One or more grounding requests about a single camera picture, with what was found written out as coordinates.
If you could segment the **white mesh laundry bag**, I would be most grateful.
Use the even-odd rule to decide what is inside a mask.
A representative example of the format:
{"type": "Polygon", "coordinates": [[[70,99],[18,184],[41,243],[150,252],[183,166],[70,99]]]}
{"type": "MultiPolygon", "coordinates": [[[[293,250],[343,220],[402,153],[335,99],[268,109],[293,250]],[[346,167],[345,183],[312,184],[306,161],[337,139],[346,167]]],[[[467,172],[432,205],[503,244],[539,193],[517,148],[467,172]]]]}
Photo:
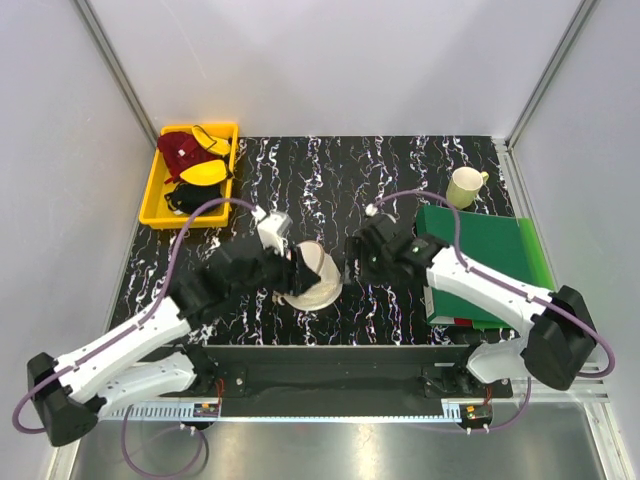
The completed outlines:
{"type": "Polygon", "coordinates": [[[315,312],[333,304],[342,292],[340,271],[329,253],[315,241],[298,244],[305,264],[313,270],[320,281],[298,296],[274,293],[272,299],[277,305],[288,304],[303,312],[315,312]]]}

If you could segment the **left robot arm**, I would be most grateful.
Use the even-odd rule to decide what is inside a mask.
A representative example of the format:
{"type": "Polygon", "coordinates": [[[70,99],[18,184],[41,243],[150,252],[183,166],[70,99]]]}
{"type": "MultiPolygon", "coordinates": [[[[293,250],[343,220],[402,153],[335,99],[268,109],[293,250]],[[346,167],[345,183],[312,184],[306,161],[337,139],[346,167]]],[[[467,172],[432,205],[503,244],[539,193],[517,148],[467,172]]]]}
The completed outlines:
{"type": "Polygon", "coordinates": [[[138,362],[186,336],[203,313],[234,294],[265,288],[299,295],[320,280],[298,247],[280,254],[242,239],[216,249],[198,269],[170,281],[153,304],[90,344],[58,357],[41,352],[27,362],[26,399],[42,423],[36,431],[61,447],[125,403],[182,391],[208,394],[216,372],[204,354],[176,352],[159,362],[138,362]]]}

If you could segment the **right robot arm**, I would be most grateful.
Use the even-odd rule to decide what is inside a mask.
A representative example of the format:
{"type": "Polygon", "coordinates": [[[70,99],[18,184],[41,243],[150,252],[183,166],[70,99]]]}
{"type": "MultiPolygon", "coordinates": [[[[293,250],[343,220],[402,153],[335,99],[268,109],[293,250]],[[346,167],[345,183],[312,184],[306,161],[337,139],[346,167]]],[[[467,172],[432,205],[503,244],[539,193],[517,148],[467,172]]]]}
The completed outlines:
{"type": "Polygon", "coordinates": [[[387,214],[368,218],[346,239],[344,280],[421,283],[474,304],[515,330],[514,340],[469,350],[453,374],[455,387],[466,396],[509,377],[532,377],[566,391],[597,345],[586,302],[574,288],[551,291],[516,280],[437,236],[403,230],[387,214]]]}

